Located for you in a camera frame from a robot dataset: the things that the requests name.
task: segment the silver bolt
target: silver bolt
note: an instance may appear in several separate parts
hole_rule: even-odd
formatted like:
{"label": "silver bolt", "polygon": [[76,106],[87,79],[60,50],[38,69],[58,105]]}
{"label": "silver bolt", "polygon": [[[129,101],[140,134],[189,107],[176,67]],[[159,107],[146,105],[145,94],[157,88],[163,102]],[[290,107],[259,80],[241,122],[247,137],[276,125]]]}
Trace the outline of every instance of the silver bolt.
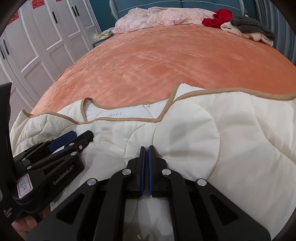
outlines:
{"label": "silver bolt", "polygon": [[207,181],[205,179],[198,179],[197,184],[199,186],[205,186],[207,184]]}
{"label": "silver bolt", "polygon": [[96,180],[93,179],[93,178],[88,179],[88,180],[87,180],[87,184],[90,185],[90,186],[95,185],[95,184],[96,184]]}
{"label": "silver bolt", "polygon": [[164,175],[166,175],[166,176],[168,176],[169,174],[172,173],[172,171],[171,171],[170,169],[163,169],[163,170],[161,171],[161,173],[164,174]]}
{"label": "silver bolt", "polygon": [[122,170],[122,174],[123,175],[130,175],[131,174],[131,170],[130,169],[124,169],[124,170]]}

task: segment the white wardrobe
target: white wardrobe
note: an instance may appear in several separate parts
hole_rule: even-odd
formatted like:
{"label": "white wardrobe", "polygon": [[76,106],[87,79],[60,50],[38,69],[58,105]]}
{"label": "white wardrobe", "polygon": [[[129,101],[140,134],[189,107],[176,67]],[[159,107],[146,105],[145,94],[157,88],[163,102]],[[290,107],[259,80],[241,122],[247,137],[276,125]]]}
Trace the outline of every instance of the white wardrobe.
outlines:
{"label": "white wardrobe", "polygon": [[0,84],[12,82],[11,119],[30,112],[56,78],[93,48],[99,25],[88,0],[30,0],[0,37]]}

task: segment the blue gripper pad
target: blue gripper pad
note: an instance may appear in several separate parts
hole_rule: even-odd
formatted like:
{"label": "blue gripper pad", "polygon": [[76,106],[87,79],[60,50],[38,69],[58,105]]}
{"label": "blue gripper pad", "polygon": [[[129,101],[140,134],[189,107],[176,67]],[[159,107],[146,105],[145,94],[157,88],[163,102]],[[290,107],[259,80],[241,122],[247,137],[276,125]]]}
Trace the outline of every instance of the blue gripper pad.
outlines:
{"label": "blue gripper pad", "polygon": [[76,134],[75,131],[69,131],[65,135],[62,135],[62,136],[56,138],[55,140],[53,140],[50,143],[50,146],[48,147],[48,149],[51,152],[54,152],[57,149],[59,149],[60,147],[66,145],[67,143],[69,143],[70,141],[72,141],[73,139],[75,139],[76,137],[77,137],[77,134]]}

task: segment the quilted comforter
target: quilted comforter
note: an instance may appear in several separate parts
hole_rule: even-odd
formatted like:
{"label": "quilted comforter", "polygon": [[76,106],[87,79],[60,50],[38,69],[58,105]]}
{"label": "quilted comforter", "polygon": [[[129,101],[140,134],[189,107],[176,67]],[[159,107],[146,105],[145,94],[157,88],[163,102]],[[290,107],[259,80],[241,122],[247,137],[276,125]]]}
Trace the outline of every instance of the quilted comforter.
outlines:
{"label": "quilted comforter", "polygon": [[[71,130],[94,133],[81,153],[86,168],[51,203],[54,209],[87,179],[110,178],[141,146],[154,145],[170,169],[207,179],[274,238],[296,208],[295,98],[187,84],[176,85],[167,99],[134,106],[105,108],[86,98],[58,113],[21,112],[12,151]],[[139,237],[173,240],[167,200],[146,195],[127,203],[124,240]]]}

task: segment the white label sticker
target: white label sticker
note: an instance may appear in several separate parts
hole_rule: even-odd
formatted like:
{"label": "white label sticker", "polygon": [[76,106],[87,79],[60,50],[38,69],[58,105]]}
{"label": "white label sticker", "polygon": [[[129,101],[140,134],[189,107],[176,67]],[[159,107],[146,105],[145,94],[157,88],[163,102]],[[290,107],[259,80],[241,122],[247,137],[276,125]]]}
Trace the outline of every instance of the white label sticker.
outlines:
{"label": "white label sticker", "polygon": [[29,177],[29,174],[22,176],[17,181],[17,192],[19,194],[19,198],[23,198],[29,192],[33,190],[33,186]]}

